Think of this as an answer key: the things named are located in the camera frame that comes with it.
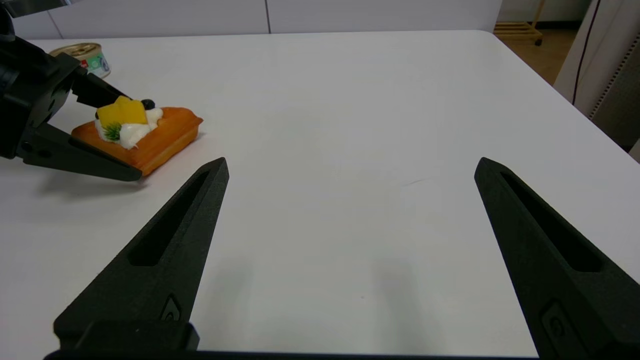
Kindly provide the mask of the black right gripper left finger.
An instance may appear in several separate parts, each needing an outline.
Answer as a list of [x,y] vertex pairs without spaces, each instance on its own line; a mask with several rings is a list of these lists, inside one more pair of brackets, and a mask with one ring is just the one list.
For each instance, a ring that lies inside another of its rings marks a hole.
[[195,171],[54,321],[62,346],[196,346],[190,324],[217,225],[226,159]]

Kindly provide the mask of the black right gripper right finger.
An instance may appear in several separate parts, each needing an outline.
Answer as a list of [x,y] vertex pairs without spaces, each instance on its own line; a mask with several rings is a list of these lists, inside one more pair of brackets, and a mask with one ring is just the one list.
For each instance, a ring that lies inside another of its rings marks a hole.
[[474,180],[538,356],[637,360],[639,284],[508,167]]

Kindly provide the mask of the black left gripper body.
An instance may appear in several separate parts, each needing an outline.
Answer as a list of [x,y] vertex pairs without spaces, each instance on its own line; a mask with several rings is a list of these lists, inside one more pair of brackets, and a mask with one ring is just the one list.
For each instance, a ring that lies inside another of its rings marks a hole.
[[54,57],[15,34],[8,10],[1,11],[1,157],[50,158],[70,135],[49,121],[65,104],[80,62]]

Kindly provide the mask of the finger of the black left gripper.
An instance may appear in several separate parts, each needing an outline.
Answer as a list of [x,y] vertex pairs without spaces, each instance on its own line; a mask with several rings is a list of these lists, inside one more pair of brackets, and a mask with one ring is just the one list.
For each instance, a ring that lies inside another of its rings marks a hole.
[[75,70],[73,72],[71,91],[77,96],[77,101],[80,104],[95,109],[114,104],[119,97],[130,99],[130,96],[87,70]]
[[26,128],[17,144],[17,155],[27,165],[67,173],[119,182],[142,178],[141,170],[48,123]]

